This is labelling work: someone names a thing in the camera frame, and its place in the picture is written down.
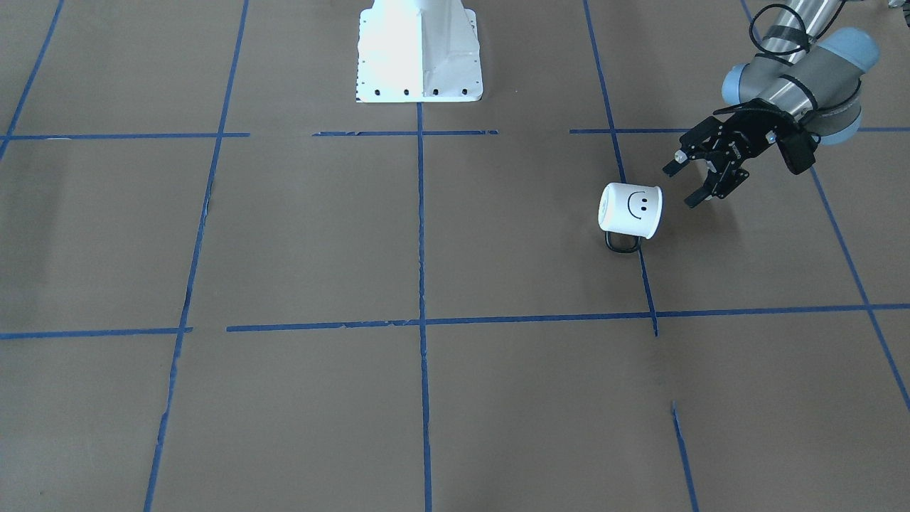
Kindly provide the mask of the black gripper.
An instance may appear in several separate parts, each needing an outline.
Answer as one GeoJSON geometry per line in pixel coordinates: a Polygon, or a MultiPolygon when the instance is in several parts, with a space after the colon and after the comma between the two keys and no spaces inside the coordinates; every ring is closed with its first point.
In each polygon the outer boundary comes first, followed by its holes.
{"type": "Polygon", "coordinates": [[[685,199],[685,205],[696,208],[710,198],[724,200],[749,178],[742,163],[776,144],[778,129],[797,126],[804,127],[793,114],[761,98],[720,108],[680,136],[680,149],[663,166],[663,174],[674,177],[692,160],[714,162],[718,171],[708,172],[701,187],[685,199]]]}

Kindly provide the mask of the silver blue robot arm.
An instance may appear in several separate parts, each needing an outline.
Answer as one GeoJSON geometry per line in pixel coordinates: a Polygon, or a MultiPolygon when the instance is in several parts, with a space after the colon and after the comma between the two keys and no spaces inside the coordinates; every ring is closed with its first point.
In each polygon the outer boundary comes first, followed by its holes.
{"type": "Polygon", "coordinates": [[[692,160],[707,165],[701,187],[685,203],[694,208],[725,198],[749,177],[747,160],[777,148],[794,175],[815,166],[816,149],[851,139],[862,125],[862,77],[879,61],[880,50],[857,27],[833,31],[842,1],[783,1],[767,4],[778,16],[750,40],[748,63],[724,79],[719,108],[680,136],[680,148],[664,166],[673,177],[692,160]]]}

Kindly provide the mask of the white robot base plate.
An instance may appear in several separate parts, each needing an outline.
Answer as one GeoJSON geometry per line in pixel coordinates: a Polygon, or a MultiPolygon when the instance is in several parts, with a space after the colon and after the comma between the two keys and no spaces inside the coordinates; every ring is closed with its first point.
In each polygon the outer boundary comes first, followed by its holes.
{"type": "Polygon", "coordinates": [[[375,1],[360,12],[355,100],[478,102],[478,19],[461,1],[375,1]]]}

